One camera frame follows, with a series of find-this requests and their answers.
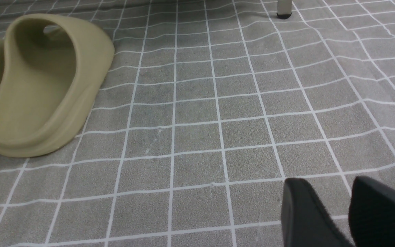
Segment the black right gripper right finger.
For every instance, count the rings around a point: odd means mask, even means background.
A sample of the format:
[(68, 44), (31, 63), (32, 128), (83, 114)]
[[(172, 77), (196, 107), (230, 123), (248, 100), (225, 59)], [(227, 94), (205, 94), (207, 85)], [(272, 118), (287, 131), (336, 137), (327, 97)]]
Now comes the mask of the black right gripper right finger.
[(357, 176), (348, 222), (357, 247), (395, 247), (395, 189), (373, 178)]

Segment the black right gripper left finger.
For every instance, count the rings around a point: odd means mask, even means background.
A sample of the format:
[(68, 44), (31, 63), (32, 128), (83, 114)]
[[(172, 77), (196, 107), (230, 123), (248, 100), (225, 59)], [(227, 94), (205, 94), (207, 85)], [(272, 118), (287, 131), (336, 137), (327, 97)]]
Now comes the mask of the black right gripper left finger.
[(336, 227), (314, 188), (303, 178), (286, 178), (281, 205), (285, 247), (352, 247)]

